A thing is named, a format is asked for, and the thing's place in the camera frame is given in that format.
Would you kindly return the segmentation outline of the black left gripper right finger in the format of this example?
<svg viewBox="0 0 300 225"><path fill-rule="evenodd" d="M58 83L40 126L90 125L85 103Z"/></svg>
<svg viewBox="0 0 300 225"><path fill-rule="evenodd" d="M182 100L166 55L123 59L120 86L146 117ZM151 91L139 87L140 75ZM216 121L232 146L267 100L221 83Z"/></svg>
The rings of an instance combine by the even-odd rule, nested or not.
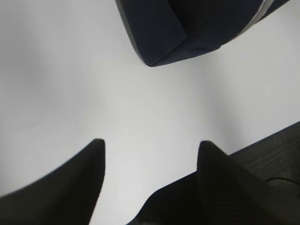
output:
<svg viewBox="0 0 300 225"><path fill-rule="evenodd" d="M300 201L237 164L218 146L202 141L197 193L209 225L298 225Z"/></svg>

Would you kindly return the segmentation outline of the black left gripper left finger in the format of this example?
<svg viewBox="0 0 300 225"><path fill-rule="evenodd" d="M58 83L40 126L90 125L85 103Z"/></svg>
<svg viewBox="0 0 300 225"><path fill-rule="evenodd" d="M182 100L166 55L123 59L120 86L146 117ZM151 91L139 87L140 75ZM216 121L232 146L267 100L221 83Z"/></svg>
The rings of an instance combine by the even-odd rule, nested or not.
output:
<svg viewBox="0 0 300 225"><path fill-rule="evenodd" d="M88 225L105 176L105 142L95 139L48 175L0 199L2 225Z"/></svg>

